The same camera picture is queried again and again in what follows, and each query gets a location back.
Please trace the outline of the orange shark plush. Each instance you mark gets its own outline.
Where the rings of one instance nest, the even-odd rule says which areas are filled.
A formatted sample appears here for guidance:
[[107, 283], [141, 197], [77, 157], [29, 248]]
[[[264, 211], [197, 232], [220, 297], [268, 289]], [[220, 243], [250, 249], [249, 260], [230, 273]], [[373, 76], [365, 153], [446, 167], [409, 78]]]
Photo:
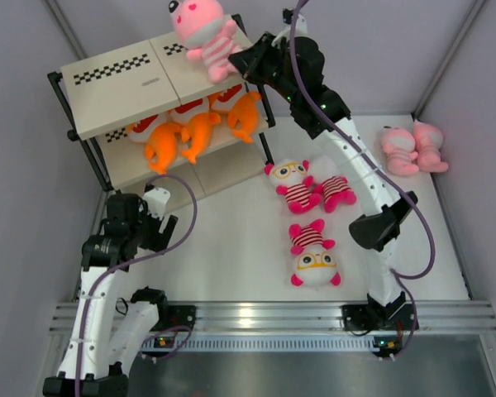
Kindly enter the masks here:
[[131, 141], [144, 146], [143, 155], [149, 168], [163, 175], [178, 156], [177, 135], [181, 128], [167, 112], [162, 112], [127, 125], [125, 131]]
[[170, 118], [178, 123], [181, 140], [190, 143], [187, 149], [181, 151], [191, 164], [209, 147], [213, 128], [222, 122], [221, 116], [210, 109], [208, 97], [203, 97], [169, 110]]
[[257, 103], [262, 96], [256, 91], [246, 91], [237, 84], [208, 96], [210, 109], [226, 117], [231, 134], [245, 143], [252, 143], [252, 134], [260, 122]]

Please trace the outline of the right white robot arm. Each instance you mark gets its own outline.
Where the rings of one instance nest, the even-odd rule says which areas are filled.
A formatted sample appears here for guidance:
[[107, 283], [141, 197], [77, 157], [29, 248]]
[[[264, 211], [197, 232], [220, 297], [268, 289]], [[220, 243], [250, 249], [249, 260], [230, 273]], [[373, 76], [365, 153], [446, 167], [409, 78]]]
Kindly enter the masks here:
[[306, 36], [278, 45], [273, 40], [265, 33], [228, 59], [246, 82], [267, 85], [287, 101], [293, 120], [336, 163], [358, 198], [362, 214], [350, 224], [349, 233], [364, 256], [368, 292], [362, 314], [350, 316], [349, 324], [414, 329], [417, 308], [396, 270], [395, 252], [402, 222], [418, 211], [417, 197], [382, 171], [360, 139], [350, 109], [325, 85], [325, 56], [317, 42]]

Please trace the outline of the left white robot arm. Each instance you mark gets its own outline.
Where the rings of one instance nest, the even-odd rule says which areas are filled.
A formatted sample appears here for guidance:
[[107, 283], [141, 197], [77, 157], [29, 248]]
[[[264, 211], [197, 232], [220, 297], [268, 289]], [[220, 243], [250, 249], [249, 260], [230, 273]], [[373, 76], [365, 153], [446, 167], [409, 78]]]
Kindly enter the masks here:
[[81, 284], [74, 326], [56, 375], [45, 379], [45, 396], [125, 396], [131, 363], [145, 335], [170, 320], [165, 293], [145, 287], [132, 296], [115, 327], [116, 305], [128, 278], [128, 261], [139, 249], [163, 251], [177, 219], [167, 218], [170, 193], [163, 188], [114, 194], [98, 231], [82, 246]]

